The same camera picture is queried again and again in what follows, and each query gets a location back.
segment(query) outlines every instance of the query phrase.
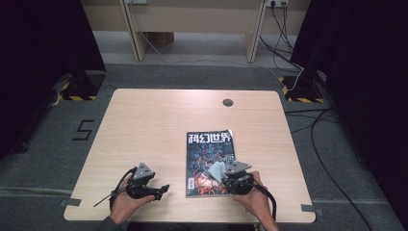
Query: yellow and black hazard tape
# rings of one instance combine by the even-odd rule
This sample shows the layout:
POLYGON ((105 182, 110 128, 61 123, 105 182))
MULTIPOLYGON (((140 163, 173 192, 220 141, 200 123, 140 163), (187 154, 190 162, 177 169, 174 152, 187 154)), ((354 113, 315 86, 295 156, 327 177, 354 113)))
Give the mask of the yellow and black hazard tape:
MULTIPOLYGON (((284 79, 285 79, 284 77, 280 77, 279 81, 283 84, 284 79)), ((291 91, 288 90, 286 85, 283 86, 282 91, 283 94, 285 95, 285 99, 288 100, 289 102, 323 103, 323 99, 317 97, 292 97, 291 91)))
POLYGON ((72 100, 72 101, 95 100, 96 95, 69 95, 67 93, 69 83, 70 82, 67 82, 63 85, 63 88, 60 91, 60 100, 72 100))

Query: wooden desk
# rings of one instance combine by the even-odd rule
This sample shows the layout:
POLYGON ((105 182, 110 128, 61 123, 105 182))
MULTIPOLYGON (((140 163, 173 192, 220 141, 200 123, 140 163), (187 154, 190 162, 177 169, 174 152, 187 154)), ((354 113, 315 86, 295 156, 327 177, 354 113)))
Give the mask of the wooden desk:
POLYGON ((147 42, 142 32, 242 34, 246 59, 253 63, 265 0, 148 0, 146 5, 120 4, 127 18, 137 61, 147 42))
POLYGON ((117 90, 95 137, 72 198, 68 220, 102 220, 122 175, 140 162, 156 176, 149 187, 170 184, 161 201, 139 209, 132 221, 258 222, 230 196, 186 198, 186 134, 231 129, 237 160, 252 164, 277 202, 278 222, 313 222, 311 205, 293 140, 274 91, 117 90), (226 107, 224 99, 234 105, 226 107))

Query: barcode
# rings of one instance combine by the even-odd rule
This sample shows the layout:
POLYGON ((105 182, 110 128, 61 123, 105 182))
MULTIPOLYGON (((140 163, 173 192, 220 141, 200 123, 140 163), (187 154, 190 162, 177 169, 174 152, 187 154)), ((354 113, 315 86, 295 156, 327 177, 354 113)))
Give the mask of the barcode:
POLYGON ((194 189, 194 178, 189 178, 189 190, 194 189))

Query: person's left hand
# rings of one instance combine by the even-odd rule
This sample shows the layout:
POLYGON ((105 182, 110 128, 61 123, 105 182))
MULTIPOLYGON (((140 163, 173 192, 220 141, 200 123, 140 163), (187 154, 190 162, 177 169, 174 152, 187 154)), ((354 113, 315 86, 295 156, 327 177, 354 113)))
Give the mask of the person's left hand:
MULTIPOLYGON (((130 177, 128 176, 123 182, 127 183, 130 177)), ((120 192, 112 206, 110 217, 114 223, 120 225, 133 215, 138 208, 152 202, 154 198, 154 195, 148 195, 140 199, 133 199, 126 192, 120 192)))

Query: wooden tabletop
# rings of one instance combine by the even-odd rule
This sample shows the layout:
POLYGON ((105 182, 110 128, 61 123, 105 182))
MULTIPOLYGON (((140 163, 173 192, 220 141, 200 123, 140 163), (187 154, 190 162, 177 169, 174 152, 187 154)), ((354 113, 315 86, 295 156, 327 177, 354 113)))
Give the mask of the wooden tabletop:
POLYGON ((252 165, 277 202, 278 222, 313 222, 312 205, 279 95, 262 90, 116 90, 68 205, 68 220, 102 220, 108 195, 141 162, 156 172, 148 186, 170 188, 131 221, 258 222, 231 196, 186 198, 187 132, 232 130, 237 160, 252 165), (233 100, 230 107, 224 99, 233 100))

